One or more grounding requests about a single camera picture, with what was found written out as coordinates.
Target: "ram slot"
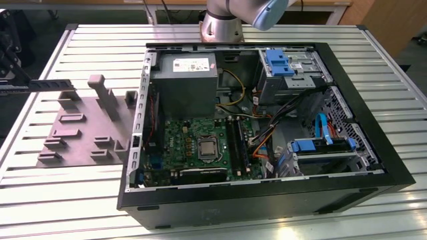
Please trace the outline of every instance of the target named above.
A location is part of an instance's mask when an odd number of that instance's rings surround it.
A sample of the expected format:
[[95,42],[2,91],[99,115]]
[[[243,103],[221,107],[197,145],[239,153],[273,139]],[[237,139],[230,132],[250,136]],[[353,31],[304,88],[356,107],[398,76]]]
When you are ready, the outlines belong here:
[[237,128],[235,128],[234,121],[227,121],[226,132],[227,132],[227,143],[229,143],[233,175],[241,176],[242,175],[241,154],[239,154],[239,147],[237,144],[238,139],[237,139]]
[[250,168],[250,158],[249,158],[249,147],[247,147],[247,142],[246,142],[246,137],[245,137],[245,132],[243,132],[243,127],[242,123],[239,120],[234,122],[234,126],[237,129],[237,145],[239,149],[239,156],[241,156],[241,167],[242,167],[242,172],[249,173],[251,171]]

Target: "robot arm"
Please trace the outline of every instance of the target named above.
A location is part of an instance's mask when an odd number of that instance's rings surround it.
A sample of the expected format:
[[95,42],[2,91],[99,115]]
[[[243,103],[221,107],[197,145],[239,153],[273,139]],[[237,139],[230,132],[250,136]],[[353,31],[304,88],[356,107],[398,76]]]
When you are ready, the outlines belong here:
[[266,31],[297,0],[209,0],[202,26],[205,42],[241,42],[242,21]]

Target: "workbench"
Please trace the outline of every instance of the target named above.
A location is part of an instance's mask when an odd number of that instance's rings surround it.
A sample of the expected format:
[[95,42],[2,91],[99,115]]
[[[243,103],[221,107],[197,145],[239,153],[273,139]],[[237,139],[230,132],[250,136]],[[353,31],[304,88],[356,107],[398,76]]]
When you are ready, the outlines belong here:
[[[149,231],[117,210],[121,165],[37,168],[61,105],[59,92],[33,93],[0,149],[0,238],[426,239],[427,99],[369,30],[286,25],[247,42],[328,42],[417,184],[342,213]],[[198,42],[198,25],[81,25],[61,38],[41,79],[71,79],[81,96],[103,74],[117,96],[137,90],[149,42]]]
[[[158,24],[157,11],[163,11],[161,0],[146,0],[153,14],[154,24]],[[207,0],[166,0],[170,10],[206,10]],[[0,0],[0,7],[17,10],[143,10],[143,0]],[[328,25],[338,25],[346,8],[353,0],[304,0],[290,6],[286,11],[329,12]]]

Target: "power supply label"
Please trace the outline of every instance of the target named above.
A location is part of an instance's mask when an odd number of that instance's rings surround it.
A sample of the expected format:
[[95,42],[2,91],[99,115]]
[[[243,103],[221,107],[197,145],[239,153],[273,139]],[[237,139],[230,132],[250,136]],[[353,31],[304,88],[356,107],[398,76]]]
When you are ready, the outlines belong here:
[[209,58],[177,58],[174,60],[174,72],[210,71]]

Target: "yellow wire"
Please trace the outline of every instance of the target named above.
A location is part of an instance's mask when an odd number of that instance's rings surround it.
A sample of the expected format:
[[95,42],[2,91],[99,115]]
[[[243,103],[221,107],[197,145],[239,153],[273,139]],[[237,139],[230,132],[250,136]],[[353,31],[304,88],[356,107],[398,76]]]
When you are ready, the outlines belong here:
[[273,136],[273,134],[274,134],[274,131],[271,131],[271,133],[267,135],[267,137],[265,138],[265,140],[261,142],[261,145],[258,146],[255,152],[253,153],[253,156],[258,155],[258,152],[259,152],[262,146],[265,145],[265,143],[267,142],[267,139]]
[[246,86],[243,85],[243,82],[242,82],[241,78],[230,70],[225,69],[223,71],[230,73],[234,76],[234,78],[238,80],[238,82],[241,83],[241,86],[242,86],[242,96],[237,101],[229,102],[229,103],[217,104],[217,106],[231,106],[231,105],[238,104],[243,100],[243,98],[246,97]]

